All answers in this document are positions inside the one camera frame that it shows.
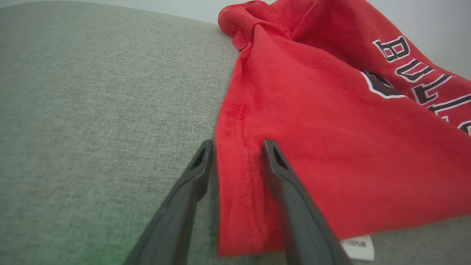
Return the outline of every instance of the white tag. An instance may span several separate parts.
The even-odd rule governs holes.
[[[340,244],[349,258],[374,261],[373,242],[369,235],[345,239]]]

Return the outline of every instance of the gray fabric surface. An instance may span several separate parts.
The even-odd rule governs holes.
[[[216,25],[180,17],[73,2],[1,8],[0,264],[121,264],[213,137],[237,55]],[[282,253],[216,256],[214,187],[188,263],[284,264]],[[374,235],[373,264],[471,264],[470,231],[462,217]]]

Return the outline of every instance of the red t-shirt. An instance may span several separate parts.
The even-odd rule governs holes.
[[[222,256],[283,247],[274,139],[339,239],[471,214],[471,82],[365,0],[224,8],[240,55],[216,129]]]

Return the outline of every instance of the white wall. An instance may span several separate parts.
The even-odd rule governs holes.
[[[0,0],[0,7],[38,0]],[[84,0],[217,23],[244,0]],[[369,0],[435,64],[471,78],[471,0]]]

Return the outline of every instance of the wrinkled fabric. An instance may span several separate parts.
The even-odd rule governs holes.
[[[274,139],[339,239],[471,213],[471,82],[365,0],[253,1],[216,129],[218,254],[283,248],[260,158]]]

